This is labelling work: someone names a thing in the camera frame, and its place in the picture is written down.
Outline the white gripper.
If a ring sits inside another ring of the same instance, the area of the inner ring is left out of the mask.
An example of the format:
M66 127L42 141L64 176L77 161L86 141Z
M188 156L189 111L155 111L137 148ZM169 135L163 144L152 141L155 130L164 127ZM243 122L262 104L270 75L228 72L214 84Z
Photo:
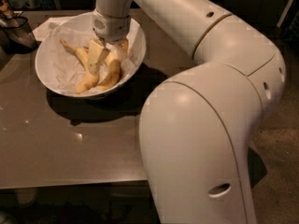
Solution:
M129 41L126 36L130 31L130 22L131 18L129 16L125 18L113 18L102 15L97 10L93 12L94 33L105 43L115 44L114 50L121 62L128 57ZM93 39L90 42L88 69L93 76L98 75L98 64L102 62L108 54L109 50L100 40Z

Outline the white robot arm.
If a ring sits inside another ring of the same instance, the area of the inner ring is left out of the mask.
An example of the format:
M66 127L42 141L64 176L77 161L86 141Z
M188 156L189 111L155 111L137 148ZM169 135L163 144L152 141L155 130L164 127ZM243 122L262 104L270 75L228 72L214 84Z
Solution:
M140 150L161 222L257 224L248 152L284 91L280 51L208 0L96 0L95 33L108 43L124 39L131 3L195 63L161 83L140 114Z

